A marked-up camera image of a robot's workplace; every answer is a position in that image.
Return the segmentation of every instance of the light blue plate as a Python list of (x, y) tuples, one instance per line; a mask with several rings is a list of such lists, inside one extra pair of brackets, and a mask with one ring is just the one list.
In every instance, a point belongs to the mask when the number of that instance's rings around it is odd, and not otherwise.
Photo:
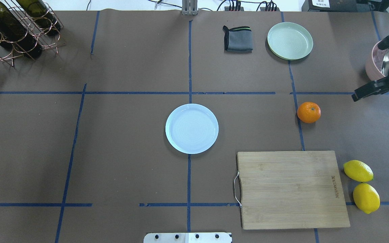
[(219, 134), (219, 124), (205, 106), (186, 104), (170, 113), (165, 132), (170, 144), (178, 151), (199, 154), (213, 146)]
[(307, 56), (313, 48), (313, 38), (301, 25), (291, 22), (278, 23), (268, 32), (271, 51), (285, 60), (298, 60)]

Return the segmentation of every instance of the yellow lemon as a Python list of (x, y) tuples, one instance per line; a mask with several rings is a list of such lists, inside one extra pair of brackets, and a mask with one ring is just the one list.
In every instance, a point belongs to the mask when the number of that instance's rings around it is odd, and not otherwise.
[(373, 180), (372, 169), (359, 160), (351, 160), (343, 165), (344, 173), (351, 179), (358, 182), (368, 182)]
[(366, 214), (376, 211), (381, 204), (378, 192), (367, 183), (355, 187), (354, 202)]

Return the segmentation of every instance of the metal post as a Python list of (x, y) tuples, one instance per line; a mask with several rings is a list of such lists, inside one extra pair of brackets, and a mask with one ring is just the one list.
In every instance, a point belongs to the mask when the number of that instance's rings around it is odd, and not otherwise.
[(182, 0), (182, 14), (183, 15), (197, 15), (198, 14), (198, 0)]

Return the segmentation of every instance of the cutting board handle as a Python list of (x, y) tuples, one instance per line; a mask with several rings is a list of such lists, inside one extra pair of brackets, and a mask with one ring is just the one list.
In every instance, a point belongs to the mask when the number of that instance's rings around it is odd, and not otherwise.
[(233, 179), (233, 195), (234, 195), (236, 201), (238, 202), (239, 207), (242, 209), (242, 205), (241, 205), (241, 203), (239, 202), (238, 198), (236, 197), (236, 190), (235, 190), (235, 181), (236, 181), (236, 178), (239, 178), (239, 170), (236, 171), (236, 176), (235, 176), (235, 178)]

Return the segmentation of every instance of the wooden cutting board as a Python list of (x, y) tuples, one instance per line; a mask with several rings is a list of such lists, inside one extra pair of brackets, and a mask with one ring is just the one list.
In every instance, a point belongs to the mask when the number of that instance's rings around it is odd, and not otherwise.
[(238, 152), (245, 230), (350, 227), (334, 151)]

